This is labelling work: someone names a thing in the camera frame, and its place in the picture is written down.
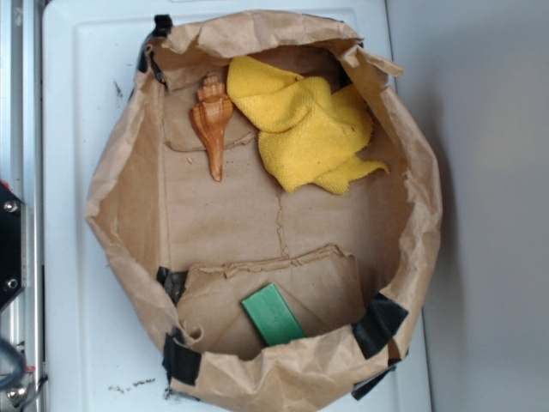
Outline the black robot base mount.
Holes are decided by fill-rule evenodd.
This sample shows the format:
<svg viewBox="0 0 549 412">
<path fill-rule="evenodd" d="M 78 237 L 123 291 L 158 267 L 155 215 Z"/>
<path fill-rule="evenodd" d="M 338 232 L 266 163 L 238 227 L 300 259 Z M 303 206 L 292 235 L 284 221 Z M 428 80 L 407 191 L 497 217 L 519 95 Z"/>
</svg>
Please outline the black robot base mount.
<svg viewBox="0 0 549 412">
<path fill-rule="evenodd" d="M 1 312 L 25 287 L 25 203 L 1 181 Z"/>
</svg>

